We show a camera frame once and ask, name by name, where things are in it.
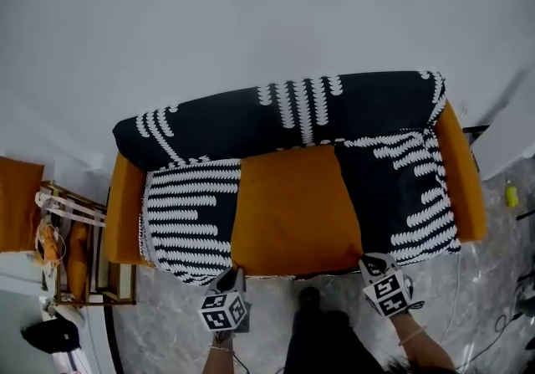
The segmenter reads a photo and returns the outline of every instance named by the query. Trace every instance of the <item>orange sofa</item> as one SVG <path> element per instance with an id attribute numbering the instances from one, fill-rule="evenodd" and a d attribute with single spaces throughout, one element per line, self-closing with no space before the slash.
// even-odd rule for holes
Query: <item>orange sofa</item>
<path id="1" fill-rule="evenodd" d="M 470 147 L 449 103 L 446 103 L 446 108 L 437 121 L 435 130 L 446 169 L 448 195 L 451 200 L 451 209 L 456 218 L 459 239 L 462 243 L 481 240 L 487 233 L 481 183 Z M 280 155 L 284 154 L 285 152 L 259 156 L 264 157 L 263 168 L 269 169 L 268 163 L 280 161 Z M 336 177 L 337 170 L 332 171 L 333 177 Z M 111 182 L 104 231 L 106 256 L 110 262 L 148 265 L 140 255 L 138 241 L 139 216 L 144 188 L 144 172 L 119 154 Z M 283 239 L 281 244 L 278 246 L 270 244 L 268 247 L 263 245 L 265 230 L 260 228 L 248 228 L 246 231 L 242 228 L 237 230 L 235 224 L 232 235 L 232 261 L 234 264 L 241 265 L 249 275 L 296 274 L 296 271 L 299 272 L 301 269 L 310 269 L 310 265 L 305 268 L 300 264 L 310 264 L 311 262 L 316 263 L 315 271 L 318 272 L 354 267 L 358 264 L 358 258 L 355 257 L 355 254 L 358 256 L 361 252 L 358 223 L 350 217 L 347 217 L 342 223 L 354 224 L 351 227 L 355 230 L 348 232 L 348 230 L 344 230 L 344 227 L 340 227 L 340 224 L 337 224 L 338 227 L 329 228 L 329 239 L 326 240 L 324 236 L 310 238 L 307 227 L 305 225 L 299 227 L 296 224 L 295 228 L 292 228 L 292 236 L 279 236 L 278 238 Z M 303 256 L 304 254 L 325 254 L 326 252 L 335 254 L 337 250 L 342 253 L 343 248 L 348 246 L 353 248 L 353 253 L 339 258 L 331 256 L 329 261 L 325 262 L 323 259 Z M 288 266 L 291 266 L 292 271 L 288 271 Z"/>

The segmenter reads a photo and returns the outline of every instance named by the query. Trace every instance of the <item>orange cushion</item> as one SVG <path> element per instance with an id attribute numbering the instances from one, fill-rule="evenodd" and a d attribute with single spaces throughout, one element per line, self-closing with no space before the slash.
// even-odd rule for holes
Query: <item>orange cushion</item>
<path id="1" fill-rule="evenodd" d="M 73 223 L 69 233 L 69 259 L 67 260 L 67 285 L 75 301 L 84 299 L 87 280 L 87 240 L 88 225 Z"/>
<path id="2" fill-rule="evenodd" d="M 333 146 L 242 160 L 234 264 L 249 275 L 353 269 L 360 229 Z"/>
<path id="3" fill-rule="evenodd" d="M 0 156 L 0 252 L 35 249 L 40 211 L 35 193 L 44 166 Z"/>
<path id="4" fill-rule="evenodd" d="M 461 242 L 487 235 L 482 185 L 468 142 L 449 102 L 435 126 L 446 169 L 446 185 Z"/>
<path id="5" fill-rule="evenodd" d="M 141 257 L 139 218 L 145 173 L 117 155 L 104 228 L 106 258 L 111 263 L 148 265 Z"/>

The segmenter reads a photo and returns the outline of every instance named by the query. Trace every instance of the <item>black cable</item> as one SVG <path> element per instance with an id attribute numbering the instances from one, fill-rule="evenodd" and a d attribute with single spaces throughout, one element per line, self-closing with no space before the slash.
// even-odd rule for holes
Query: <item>black cable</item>
<path id="1" fill-rule="evenodd" d="M 241 366 L 243 366 L 243 369 L 246 371 L 246 373 L 247 373 L 247 374 L 251 374 L 251 372 L 250 372 L 249 369 L 245 366 L 245 364 L 244 364 L 242 361 L 240 361 L 240 359 L 236 356 L 236 353 L 233 352 L 232 355 L 234 356 L 234 359 L 236 359 L 236 360 L 239 362 L 239 364 L 240 364 Z"/>
<path id="2" fill-rule="evenodd" d="M 474 357 L 470 358 L 469 361 L 466 361 L 464 364 L 462 365 L 459 365 L 455 371 L 458 371 L 460 370 L 461 368 L 463 368 L 464 366 L 474 362 L 479 356 L 481 356 L 483 353 L 485 353 L 486 351 L 488 351 L 492 346 L 494 346 L 498 340 L 500 340 L 500 338 L 502 337 L 503 335 L 503 332 L 505 331 L 505 329 L 516 319 L 518 319 L 520 316 L 522 316 L 522 314 L 518 313 L 516 315 L 514 315 L 512 317 L 512 319 L 510 319 L 509 321 L 507 321 L 507 316 L 505 315 L 501 315 L 499 316 L 497 319 L 496 319 L 496 323 L 494 324 L 494 331 L 498 333 L 498 336 L 492 341 L 491 344 L 489 344 L 487 347 L 485 347 L 483 350 L 481 350 L 479 353 L 477 353 Z M 498 328 L 498 323 L 500 322 L 500 320 L 503 319 L 503 327 L 502 328 Z"/>

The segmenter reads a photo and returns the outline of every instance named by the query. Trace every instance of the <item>black patterned fabric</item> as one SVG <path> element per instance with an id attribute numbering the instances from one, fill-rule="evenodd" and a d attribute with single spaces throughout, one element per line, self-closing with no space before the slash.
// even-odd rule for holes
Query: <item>black patterned fabric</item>
<path id="1" fill-rule="evenodd" d="M 206 284 L 231 265 L 239 159 L 336 145 L 365 252 L 400 264 L 459 250 L 434 125 L 437 72 L 348 74 L 236 90 L 162 108 L 114 128 L 148 173 L 140 246 L 156 266 Z"/>

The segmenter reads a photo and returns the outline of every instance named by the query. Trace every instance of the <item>white cable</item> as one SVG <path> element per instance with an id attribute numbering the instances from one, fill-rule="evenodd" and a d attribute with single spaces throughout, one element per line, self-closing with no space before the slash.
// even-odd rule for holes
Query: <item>white cable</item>
<path id="1" fill-rule="evenodd" d="M 441 338 L 440 345 L 442 346 L 442 343 L 444 343 L 444 340 L 446 339 L 446 336 L 448 335 L 448 332 L 450 332 L 450 328 L 453 325 L 453 320 L 455 319 L 455 312 L 457 308 L 457 296 L 459 295 L 459 283 L 460 276 L 461 276 L 461 254 L 462 252 L 459 252 L 459 258 L 457 258 L 457 285 L 455 287 L 455 295 L 453 297 L 453 309 L 451 310 L 451 318 L 450 323 L 446 327 L 446 330 L 444 331 L 444 335 Z"/>

